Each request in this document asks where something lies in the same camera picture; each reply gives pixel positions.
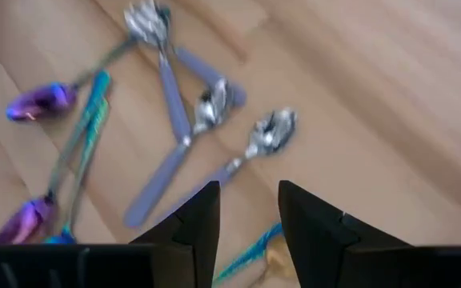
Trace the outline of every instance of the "spoon handle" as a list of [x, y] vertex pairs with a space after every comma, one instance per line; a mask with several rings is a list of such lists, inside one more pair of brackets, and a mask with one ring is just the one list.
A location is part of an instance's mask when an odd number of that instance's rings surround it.
[[160, 216], [156, 224], [163, 221], [166, 217], [184, 205], [184, 203], [192, 199], [202, 188], [207, 185], [207, 183], [211, 181], [218, 181], [220, 182], [220, 187], [225, 186], [236, 174], [238, 168], [241, 166], [241, 163], [243, 163], [243, 160], [241, 158], [236, 158], [228, 162], [226, 165], [220, 167], [211, 176], [207, 177], [201, 185], [196, 186], [190, 193], [188, 193], [185, 197], [181, 198], [176, 204], [174, 204], [165, 214]]
[[[209, 87], [214, 86], [221, 78], [225, 78], [225, 76], [187, 49], [177, 46], [174, 48], [174, 52], [179, 61], [197, 74]], [[244, 106], [247, 101], [247, 92], [234, 82], [230, 82], [230, 86], [234, 91], [234, 105], [238, 107]]]
[[170, 122], [177, 143], [191, 134], [191, 124], [182, 104], [181, 94], [175, 81], [174, 71], [164, 52], [159, 53], [159, 73], [165, 92], [166, 105], [170, 115]]
[[127, 226], [137, 227], [145, 222], [149, 213], [161, 199], [168, 184], [170, 184], [187, 151], [188, 146], [180, 143], [165, 158], [139, 196], [127, 208], [124, 216], [124, 222]]
[[101, 137], [102, 128], [108, 118], [109, 111], [110, 104], [104, 98], [99, 104], [96, 114], [86, 127], [85, 146], [82, 150], [81, 161], [79, 163], [78, 172], [74, 180], [74, 187], [71, 192], [72, 195], [69, 205], [70, 210], [68, 211], [66, 220], [66, 227], [68, 227], [68, 231], [70, 232], [72, 231], [74, 220], [78, 214], [78, 205], [82, 193], [82, 184], [85, 181], [90, 161], [94, 157], [95, 147], [99, 138]]
[[111, 49], [103, 58], [91, 67], [89, 70], [83, 71], [70, 85], [74, 90], [79, 89], [89, 82], [95, 74], [104, 67], [110, 65], [113, 61], [117, 60], [126, 53], [131, 47], [138, 43], [138, 39], [132, 36], [127, 37], [124, 41], [120, 42], [117, 46]]
[[98, 106], [103, 101], [106, 96], [106, 92], [111, 84], [111, 77], [105, 70], [100, 71], [95, 75], [94, 85], [92, 86], [92, 91], [90, 96], [86, 101], [85, 108], [81, 114], [78, 123], [74, 127], [74, 131], [70, 135], [69, 140], [64, 146], [62, 153], [58, 156], [58, 160], [54, 164], [54, 168], [51, 171], [51, 176], [49, 184], [47, 186], [47, 193], [50, 198], [55, 198], [57, 193], [58, 185], [61, 178], [62, 170], [65, 168], [67, 161], [70, 159], [78, 140], [81, 137], [83, 131], [86, 129], [86, 126], [93, 118], [93, 116], [98, 111]]

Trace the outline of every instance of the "purple spoon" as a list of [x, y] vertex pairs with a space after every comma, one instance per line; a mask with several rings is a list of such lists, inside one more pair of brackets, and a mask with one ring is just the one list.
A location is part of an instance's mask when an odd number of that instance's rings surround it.
[[137, 38], [130, 36], [106, 54], [97, 65], [81, 73], [70, 84], [52, 82], [20, 94], [8, 104], [6, 116], [12, 121], [25, 122], [59, 115], [71, 110], [76, 103], [79, 89], [85, 86], [100, 70], [133, 47], [137, 41]]
[[51, 172], [45, 195], [24, 203], [0, 230], [0, 244], [21, 244], [32, 239], [39, 231], [48, 230], [56, 218], [58, 210], [57, 193], [60, 186], [62, 171], [73, 154], [83, 131], [98, 111], [99, 104], [110, 86], [110, 75], [106, 71], [99, 72], [86, 101], [84, 111], [67, 144], [58, 156]]

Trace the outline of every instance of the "silver spoon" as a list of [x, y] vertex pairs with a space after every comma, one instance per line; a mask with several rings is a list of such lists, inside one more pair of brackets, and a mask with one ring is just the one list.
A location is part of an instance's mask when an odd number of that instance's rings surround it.
[[295, 132], [297, 119], [296, 112], [291, 108], [284, 108], [275, 110], [264, 119], [256, 122], [254, 129], [251, 131], [250, 142], [244, 155], [231, 159], [227, 164], [216, 170], [210, 177], [206, 178], [202, 185], [195, 187], [186, 197], [170, 208], [168, 213], [160, 217], [157, 223], [160, 223], [194, 197], [208, 182], [219, 181], [220, 186], [225, 186], [244, 162], [250, 161], [257, 156], [269, 156], [280, 152], [291, 140]]
[[[197, 74], [209, 87], [217, 85], [221, 78], [225, 78], [200, 58], [181, 47], [173, 48], [170, 43], [170, 9], [158, 5], [154, 1], [132, 4], [125, 12], [124, 17], [129, 31], [142, 42], [149, 44], [159, 51], [159, 72], [162, 79], [165, 99], [168, 106], [170, 122], [177, 142], [191, 135], [191, 125], [188, 121], [184, 105], [178, 90], [174, 72], [168, 60], [168, 48], [172, 47], [174, 54], [188, 69]], [[245, 103], [246, 93], [243, 88], [231, 84], [236, 106]]]
[[194, 109], [195, 124], [193, 125], [193, 132], [183, 137], [182, 141], [170, 152], [127, 209], [124, 216], [126, 225], [140, 226], [146, 220], [162, 197], [168, 184], [170, 184], [193, 140], [200, 134], [212, 130], [225, 122], [234, 105], [234, 94], [232, 92], [233, 90], [230, 89], [227, 81], [221, 78], [214, 87], [202, 93]]

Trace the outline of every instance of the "gold spoon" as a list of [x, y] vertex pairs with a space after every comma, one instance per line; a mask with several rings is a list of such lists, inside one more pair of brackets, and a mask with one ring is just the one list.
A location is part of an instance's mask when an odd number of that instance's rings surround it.
[[272, 238], [266, 248], [266, 268], [248, 287], [259, 287], [267, 278], [296, 279], [296, 270], [283, 235]]

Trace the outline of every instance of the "gray-blue handle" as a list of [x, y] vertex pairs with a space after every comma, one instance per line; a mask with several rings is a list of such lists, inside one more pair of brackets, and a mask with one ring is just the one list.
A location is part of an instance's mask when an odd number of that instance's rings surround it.
[[[219, 79], [225, 78], [225, 76], [187, 49], [177, 46], [174, 48], [174, 51], [179, 61], [193, 71], [193, 73], [197, 74], [209, 87], [214, 86]], [[234, 105], [239, 107], [244, 106], [245, 102], [247, 102], [247, 92], [234, 82], [229, 82], [229, 84], [235, 93]]]
[[149, 213], [158, 204], [168, 184], [170, 184], [175, 171], [184, 160], [187, 150], [187, 146], [178, 144], [165, 158], [139, 196], [127, 208], [124, 216], [124, 222], [127, 226], [137, 227], [145, 222]]
[[161, 221], [165, 220], [165, 218], [170, 216], [170, 214], [174, 213], [182, 205], [188, 202], [188, 200], [193, 198], [202, 188], [204, 188], [207, 185], [207, 183], [211, 181], [218, 181], [220, 182], [220, 187], [224, 187], [229, 182], [229, 180], [232, 179], [236, 172], [236, 170], [229, 171], [227, 167], [228, 164], [222, 166], [220, 169], [216, 170], [211, 176], [207, 177], [206, 180], [204, 180], [200, 185], [196, 186], [190, 193], [188, 193], [177, 203], [175, 203], [165, 214], [160, 216], [155, 224], [158, 224]]
[[159, 53], [159, 73], [165, 93], [168, 114], [177, 143], [186, 136], [191, 135], [191, 124], [182, 104], [181, 94], [175, 81], [174, 71], [164, 53]]

